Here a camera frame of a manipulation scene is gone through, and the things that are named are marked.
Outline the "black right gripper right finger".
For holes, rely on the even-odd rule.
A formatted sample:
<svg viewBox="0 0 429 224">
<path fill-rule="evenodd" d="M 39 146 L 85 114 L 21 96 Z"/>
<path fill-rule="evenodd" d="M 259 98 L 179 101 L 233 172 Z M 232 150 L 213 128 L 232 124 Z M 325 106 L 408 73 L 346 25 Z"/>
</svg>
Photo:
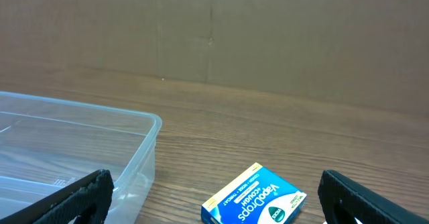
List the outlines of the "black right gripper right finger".
<svg viewBox="0 0 429 224">
<path fill-rule="evenodd" d="M 328 224 L 428 224 L 335 170 L 322 173 L 318 197 Z"/>
</svg>

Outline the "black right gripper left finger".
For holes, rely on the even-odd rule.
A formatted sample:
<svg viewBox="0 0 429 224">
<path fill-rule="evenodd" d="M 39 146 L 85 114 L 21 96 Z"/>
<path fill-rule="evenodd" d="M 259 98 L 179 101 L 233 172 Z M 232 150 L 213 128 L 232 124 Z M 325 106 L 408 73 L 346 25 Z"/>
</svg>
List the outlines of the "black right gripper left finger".
<svg viewBox="0 0 429 224">
<path fill-rule="evenodd" d="M 1 224 L 103 224 L 113 196 L 109 170 L 100 169 L 1 219 Z"/>
</svg>

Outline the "blue VapoDrops lozenge box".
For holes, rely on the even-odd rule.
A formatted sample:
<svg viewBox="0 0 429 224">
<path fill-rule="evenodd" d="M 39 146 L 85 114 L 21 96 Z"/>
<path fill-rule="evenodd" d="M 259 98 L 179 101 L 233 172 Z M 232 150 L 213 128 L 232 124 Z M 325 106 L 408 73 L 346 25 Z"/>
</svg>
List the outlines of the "blue VapoDrops lozenge box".
<svg viewBox="0 0 429 224">
<path fill-rule="evenodd" d="M 205 224 L 288 224 L 307 194 L 259 163 L 202 204 Z"/>
</svg>

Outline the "clear plastic container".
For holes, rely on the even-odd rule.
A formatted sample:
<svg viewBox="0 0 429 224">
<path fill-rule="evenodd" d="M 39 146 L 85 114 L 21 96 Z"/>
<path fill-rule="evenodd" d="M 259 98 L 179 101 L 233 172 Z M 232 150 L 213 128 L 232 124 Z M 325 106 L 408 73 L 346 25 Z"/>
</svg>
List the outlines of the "clear plastic container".
<svg viewBox="0 0 429 224">
<path fill-rule="evenodd" d="M 106 169 L 106 221 L 134 223 L 155 179 L 161 126 L 152 113 L 1 93 L 1 216 Z"/>
</svg>

